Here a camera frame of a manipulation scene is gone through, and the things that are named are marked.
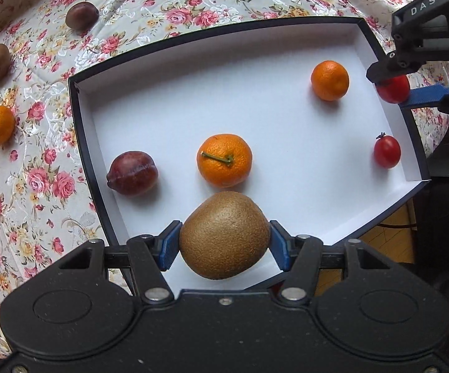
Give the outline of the red cherry tomato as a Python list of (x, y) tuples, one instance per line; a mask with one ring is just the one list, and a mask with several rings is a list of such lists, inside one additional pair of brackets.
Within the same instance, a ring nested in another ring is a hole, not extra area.
[(401, 159), (402, 151), (395, 137), (381, 132), (374, 145), (374, 159), (383, 168), (395, 167)]
[(410, 95), (410, 84), (406, 75), (376, 83), (375, 87), (378, 95), (390, 104), (401, 104)]

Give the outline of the dark red plum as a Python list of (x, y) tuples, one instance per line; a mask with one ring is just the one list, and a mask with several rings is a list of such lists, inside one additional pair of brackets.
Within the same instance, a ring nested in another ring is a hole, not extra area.
[(140, 196), (155, 186), (158, 169), (146, 152), (123, 152), (111, 163), (106, 180), (110, 189), (123, 196)]

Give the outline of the orange tangerine with stem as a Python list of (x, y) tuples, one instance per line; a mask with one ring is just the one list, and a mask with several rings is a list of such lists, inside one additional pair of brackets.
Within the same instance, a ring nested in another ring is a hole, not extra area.
[(252, 168), (252, 151), (244, 139), (234, 134), (208, 137), (197, 150), (197, 168), (212, 186), (231, 188), (243, 183)]

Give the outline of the black white shallow box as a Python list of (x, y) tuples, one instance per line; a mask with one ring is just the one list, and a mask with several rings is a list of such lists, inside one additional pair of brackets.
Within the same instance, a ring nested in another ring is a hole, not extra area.
[[(197, 150), (223, 133), (249, 145), (252, 168), (237, 190), (268, 219), (327, 245), (366, 233), (428, 181), (413, 116), (366, 77), (382, 55), (363, 19), (270, 19), (164, 39), (71, 77), (82, 167), (109, 244), (156, 235), (212, 196)], [(311, 87), (324, 61), (349, 74), (337, 101)], [(381, 132), (401, 147), (391, 169), (374, 159)], [(107, 186), (111, 163), (128, 151), (146, 152), (158, 169), (140, 196)]]

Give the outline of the far dark plum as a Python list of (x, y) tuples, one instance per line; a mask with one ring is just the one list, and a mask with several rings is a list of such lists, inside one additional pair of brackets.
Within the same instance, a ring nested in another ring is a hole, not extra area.
[(91, 2), (79, 2), (67, 12), (66, 25), (76, 32), (91, 29), (99, 19), (100, 13)]

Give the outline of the floral tablecloth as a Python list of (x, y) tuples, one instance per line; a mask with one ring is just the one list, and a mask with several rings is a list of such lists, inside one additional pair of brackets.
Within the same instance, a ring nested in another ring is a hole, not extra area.
[[(364, 18), (386, 51), (391, 13), (412, 0), (0, 0), (0, 44), (12, 68), (0, 105), (16, 132), (0, 147), (0, 303), (25, 280), (103, 231), (82, 171), (68, 78), (159, 39), (254, 19)], [(76, 32), (68, 10), (91, 2), (100, 16)], [(0, 358), (9, 347), (0, 329)]]

